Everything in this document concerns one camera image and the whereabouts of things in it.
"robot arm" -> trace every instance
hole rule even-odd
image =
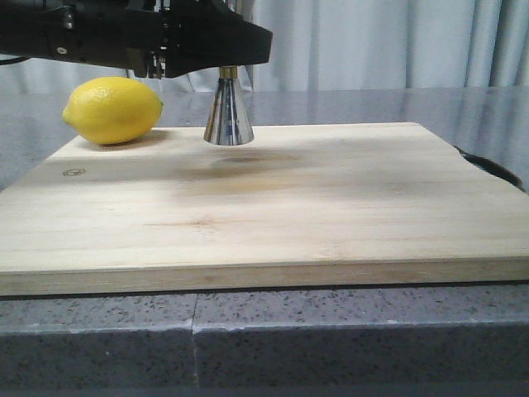
[[[173,78],[268,62],[272,33],[221,0],[2,0],[0,53]]]

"curtain fold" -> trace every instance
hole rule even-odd
[[[249,91],[529,85],[529,0],[245,0],[270,29],[270,62],[240,68]],[[69,92],[120,69],[29,60],[0,67],[0,93]],[[216,68],[142,79],[211,92]]]

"gray countertop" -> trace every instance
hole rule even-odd
[[[211,93],[161,97],[160,127],[205,125]],[[75,136],[60,120],[67,99],[0,97],[0,189]],[[420,122],[529,186],[529,88],[245,99],[254,125]],[[424,382],[523,387],[527,378],[527,283],[0,299],[0,395]]]

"wood grain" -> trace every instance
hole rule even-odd
[[[0,193],[0,294],[529,279],[529,196],[414,123],[78,137]]]

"lemon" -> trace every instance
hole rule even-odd
[[[160,119],[163,103],[145,84],[124,77],[101,77],[70,95],[63,120],[80,136],[101,145],[131,141]]]

